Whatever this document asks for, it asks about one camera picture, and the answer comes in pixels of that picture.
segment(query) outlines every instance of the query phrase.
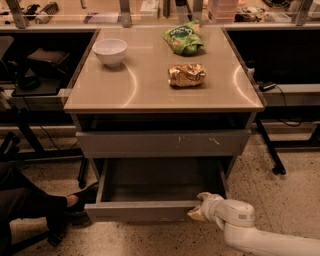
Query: cabinet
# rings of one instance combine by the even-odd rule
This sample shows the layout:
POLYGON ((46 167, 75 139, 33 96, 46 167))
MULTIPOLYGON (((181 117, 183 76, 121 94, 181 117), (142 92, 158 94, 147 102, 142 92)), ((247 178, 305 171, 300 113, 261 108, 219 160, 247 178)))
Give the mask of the cabinet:
POLYGON ((64 107, 100 186, 93 221, 184 220, 204 191, 227 197, 225 179, 264 109, 220 27, 201 27, 197 56, 172 53, 167 27, 103 28, 128 43, 117 68, 91 51, 64 107), (170 65, 201 63, 203 85, 174 89, 170 65))

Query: food package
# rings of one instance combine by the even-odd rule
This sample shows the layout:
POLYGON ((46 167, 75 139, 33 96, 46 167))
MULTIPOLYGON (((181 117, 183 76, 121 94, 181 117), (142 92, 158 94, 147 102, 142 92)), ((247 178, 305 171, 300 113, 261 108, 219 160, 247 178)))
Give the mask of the food package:
POLYGON ((198 53, 203 42, 199 37, 200 24, 197 20, 180 27, 168 29, 162 37, 170 45, 174 53, 182 56, 192 56, 198 53))
POLYGON ((174 65, 168 69, 168 81, 171 86, 190 87, 204 83, 206 71, 202 64, 174 65))

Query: white bowl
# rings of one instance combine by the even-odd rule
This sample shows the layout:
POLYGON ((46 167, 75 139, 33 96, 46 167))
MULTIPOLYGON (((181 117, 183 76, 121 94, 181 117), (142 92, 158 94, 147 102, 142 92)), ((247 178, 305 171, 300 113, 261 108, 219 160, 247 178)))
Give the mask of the white bowl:
POLYGON ((109 38, 95 42, 92 50, 104 65, 116 67, 126 57, 127 47, 128 45, 125 41, 109 38))

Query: white robotic arm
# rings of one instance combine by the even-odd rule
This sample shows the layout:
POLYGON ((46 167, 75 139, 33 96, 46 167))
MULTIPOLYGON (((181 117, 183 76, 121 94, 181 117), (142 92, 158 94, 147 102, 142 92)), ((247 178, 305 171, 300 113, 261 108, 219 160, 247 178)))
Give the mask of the white robotic arm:
POLYGON ((201 205, 188 215, 195 220, 215 222, 223 231, 225 242, 256 256, 319 256, 320 240, 260 231, 255 227, 252 205, 216 194, 198 195, 201 205))

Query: terrazzo floor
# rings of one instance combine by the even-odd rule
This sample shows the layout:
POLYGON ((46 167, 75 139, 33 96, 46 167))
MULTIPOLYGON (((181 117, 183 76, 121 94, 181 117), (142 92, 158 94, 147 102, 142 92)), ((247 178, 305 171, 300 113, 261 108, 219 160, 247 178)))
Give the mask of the terrazzo floor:
MULTIPOLYGON (((60 138, 67 147, 73 138, 60 138)), ((228 178, 231 198, 250 203, 260 230, 320 239, 320 152, 279 153, 287 174, 274 175, 274 166, 260 134, 253 132, 228 178)), ((80 159, 26 162, 22 172, 40 188, 55 195, 78 191, 80 159)), ((95 181, 89 169, 87 184, 95 181)), ((46 230, 44 218, 11 222, 13 241, 46 230)), ((224 243, 215 224, 196 221, 156 223, 93 223, 68 227, 57 247, 46 240, 18 256, 244 256, 224 243)))

